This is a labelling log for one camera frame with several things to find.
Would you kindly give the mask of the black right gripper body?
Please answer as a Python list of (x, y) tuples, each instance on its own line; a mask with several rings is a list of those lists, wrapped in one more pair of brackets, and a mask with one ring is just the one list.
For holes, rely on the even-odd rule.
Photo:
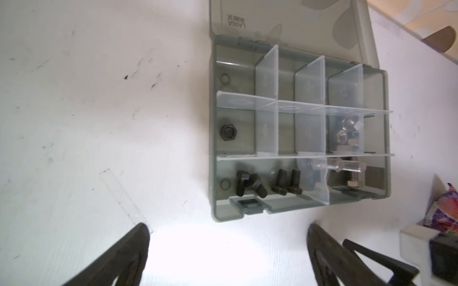
[(401, 257), (419, 270), (421, 286), (458, 284), (458, 238), (420, 225), (400, 231)]

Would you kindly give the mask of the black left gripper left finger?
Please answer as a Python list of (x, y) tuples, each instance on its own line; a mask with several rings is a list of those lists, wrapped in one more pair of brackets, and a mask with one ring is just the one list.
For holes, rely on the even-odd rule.
[(139, 223), (92, 264), (65, 284), (67, 286), (138, 286), (146, 266), (150, 232)]

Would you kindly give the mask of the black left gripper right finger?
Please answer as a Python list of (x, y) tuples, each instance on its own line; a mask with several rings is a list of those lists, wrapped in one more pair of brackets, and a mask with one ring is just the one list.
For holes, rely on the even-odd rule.
[(339, 244), (320, 225), (307, 231), (307, 248), (319, 286), (385, 286), (356, 255)]

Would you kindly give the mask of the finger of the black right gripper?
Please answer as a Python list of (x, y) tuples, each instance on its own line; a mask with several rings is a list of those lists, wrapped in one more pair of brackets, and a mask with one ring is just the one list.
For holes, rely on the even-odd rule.
[(390, 269), (393, 272), (392, 277), (388, 281), (389, 286), (414, 286), (413, 279), (419, 274), (419, 270), (411, 265), (408, 265), (399, 260), (395, 260), (383, 254), (377, 253), (360, 244), (345, 239), (342, 243), (343, 247), (348, 249), (357, 258), (358, 253), (372, 261)]

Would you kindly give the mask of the black nut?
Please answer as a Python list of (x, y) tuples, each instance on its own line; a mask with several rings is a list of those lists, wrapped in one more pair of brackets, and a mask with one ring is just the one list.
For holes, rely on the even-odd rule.
[(232, 124), (224, 125), (221, 127), (219, 134), (224, 141), (233, 141), (237, 137), (237, 129)]

